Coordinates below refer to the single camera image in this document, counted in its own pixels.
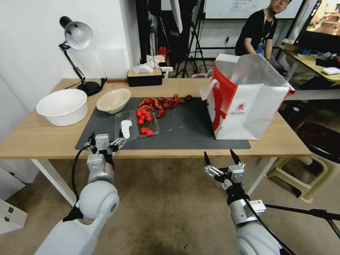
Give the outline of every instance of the person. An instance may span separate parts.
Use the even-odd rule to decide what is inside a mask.
[[[273,36],[277,26],[275,15],[283,12],[292,0],[271,0],[266,9],[254,12],[242,28],[237,40],[235,54],[262,53],[264,46],[265,59],[269,60],[273,48]]]

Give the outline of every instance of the tissue box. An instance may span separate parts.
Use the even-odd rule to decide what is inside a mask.
[[[162,71],[160,69],[155,69],[151,74],[136,74],[133,70],[129,70],[127,75],[130,87],[162,85]]]

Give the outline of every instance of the monitor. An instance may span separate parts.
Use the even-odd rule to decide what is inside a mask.
[[[318,0],[295,45],[340,53],[340,0]]]

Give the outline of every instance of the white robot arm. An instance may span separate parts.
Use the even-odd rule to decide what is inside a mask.
[[[87,145],[96,154],[87,159],[88,184],[81,191],[71,213],[61,220],[45,238],[35,255],[90,255],[98,235],[119,205],[114,187],[112,155],[124,144],[124,138],[109,142],[108,134],[90,137]]]
[[[222,183],[227,192],[227,203],[231,209],[231,218],[237,231],[237,248],[241,255],[280,255],[282,246],[262,225],[258,224],[255,214],[265,212],[262,200],[248,201],[242,181],[244,166],[239,157],[231,150],[236,165],[217,169],[204,153],[204,171],[216,181]]]

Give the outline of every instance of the lamp shade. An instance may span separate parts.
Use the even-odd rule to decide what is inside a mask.
[[[65,29],[65,39],[70,47],[80,50],[90,44],[93,32],[88,25],[66,16],[60,18],[60,25]]]

